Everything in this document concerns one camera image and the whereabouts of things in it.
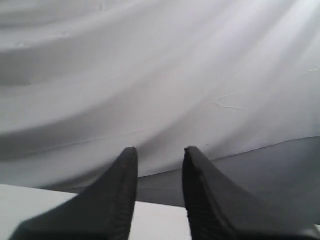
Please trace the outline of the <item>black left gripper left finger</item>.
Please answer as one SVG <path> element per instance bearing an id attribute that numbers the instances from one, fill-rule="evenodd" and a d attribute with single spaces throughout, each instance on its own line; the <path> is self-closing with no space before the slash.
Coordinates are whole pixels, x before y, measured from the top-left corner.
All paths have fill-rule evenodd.
<path id="1" fill-rule="evenodd" d="M 69 201 L 23 221 L 13 240 L 127 240 L 138 185 L 138 152 L 125 148 L 92 185 Z"/>

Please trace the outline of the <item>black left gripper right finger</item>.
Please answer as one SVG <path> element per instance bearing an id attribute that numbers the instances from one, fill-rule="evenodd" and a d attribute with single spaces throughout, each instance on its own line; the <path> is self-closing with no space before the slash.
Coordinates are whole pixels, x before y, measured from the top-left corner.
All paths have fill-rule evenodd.
<path id="1" fill-rule="evenodd" d="M 197 148 L 185 148 L 184 207 L 193 240 L 311 240 L 313 225 L 250 194 Z"/>

